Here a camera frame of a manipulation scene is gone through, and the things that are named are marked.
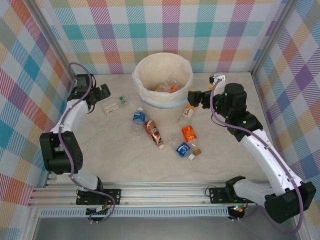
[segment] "colorful plaid backdrop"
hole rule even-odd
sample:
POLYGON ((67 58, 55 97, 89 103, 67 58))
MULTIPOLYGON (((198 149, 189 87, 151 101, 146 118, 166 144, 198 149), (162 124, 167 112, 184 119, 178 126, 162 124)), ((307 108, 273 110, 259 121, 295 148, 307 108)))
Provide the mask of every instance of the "colorful plaid backdrop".
POLYGON ((65 109, 71 81, 22 0, 0 4, 0 239, 14 240, 46 176, 39 136, 65 109))
POLYGON ((152 53, 196 73, 247 72, 286 0, 37 0, 68 59, 129 74, 152 53))
POLYGON ((308 215, 320 233, 320 0, 300 0, 256 84, 281 156, 317 188, 308 215))

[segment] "metal bracket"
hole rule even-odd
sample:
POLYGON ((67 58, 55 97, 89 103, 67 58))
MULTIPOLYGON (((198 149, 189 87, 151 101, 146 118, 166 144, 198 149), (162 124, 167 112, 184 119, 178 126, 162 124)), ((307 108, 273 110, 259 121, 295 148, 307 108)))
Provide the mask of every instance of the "metal bracket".
MULTIPOLYGON (((113 197, 115 205, 120 204, 121 189, 103 189, 102 192, 113 197)), ((91 191, 78 190, 76 195, 76 205, 106 205, 106 202, 108 205, 113 204, 111 199, 106 199, 106 196, 91 191)))
POLYGON ((235 201, 231 201, 224 187, 211 187, 209 188, 209 196, 211 204, 246 204, 247 200, 245 198, 237 197, 235 201))

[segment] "trash can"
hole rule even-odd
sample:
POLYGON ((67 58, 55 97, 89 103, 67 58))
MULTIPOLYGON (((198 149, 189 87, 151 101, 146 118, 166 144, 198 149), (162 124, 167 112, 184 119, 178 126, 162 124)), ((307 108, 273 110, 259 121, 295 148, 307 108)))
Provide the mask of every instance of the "trash can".
POLYGON ((139 62, 132 78, 149 119, 158 126, 172 125, 179 120, 188 104, 188 91, 193 84, 193 71, 188 60, 173 53, 155 53, 139 62), (173 93, 154 91, 170 79, 184 87, 173 93))

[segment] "marble table surface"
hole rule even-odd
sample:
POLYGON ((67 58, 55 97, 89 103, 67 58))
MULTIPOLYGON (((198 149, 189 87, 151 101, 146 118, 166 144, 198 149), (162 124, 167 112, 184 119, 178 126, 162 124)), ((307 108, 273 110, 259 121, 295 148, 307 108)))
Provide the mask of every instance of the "marble table surface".
MULTIPOLYGON (((247 92, 247 110, 264 126, 270 138, 264 113, 250 73, 226 73, 226 83, 240 83, 247 92)), ((194 89, 206 91, 209 73, 194 74, 194 89)), ((133 136, 134 112, 142 104, 130 74, 96 75, 97 85, 106 83, 112 97, 127 94, 129 103, 105 115, 99 106, 87 114, 75 132, 83 153, 83 165, 103 182, 198 182, 226 181, 238 175, 250 180, 267 180, 266 175, 249 153, 226 128, 211 121, 211 111, 198 107, 192 126, 202 153, 193 161, 179 157, 169 146, 159 150, 143 131, 133 136)), ((177 123, 158 126, 162 139, 179 134, 177 123)), ((58 176, 58 182, 69 181, 58 176)))

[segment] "blue bottle label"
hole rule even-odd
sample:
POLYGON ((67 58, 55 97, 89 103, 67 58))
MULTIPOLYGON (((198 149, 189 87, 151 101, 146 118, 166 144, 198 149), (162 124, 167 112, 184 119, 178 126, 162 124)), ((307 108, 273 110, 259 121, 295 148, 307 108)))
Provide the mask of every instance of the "blue bottle label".
POLYGON ((143 122, 145 122, 145 119, 146 119, 146 115, 141 112, 141 111, 137 111, 134 115, 133 115, 133 121, 136 120, 136 119, 140 119, 142 120, 143 122))
POLYGON ((175 150, 181 157, 184 157, 186 153, 190 150, 190 147, 183 142, 180 146, 175 150))

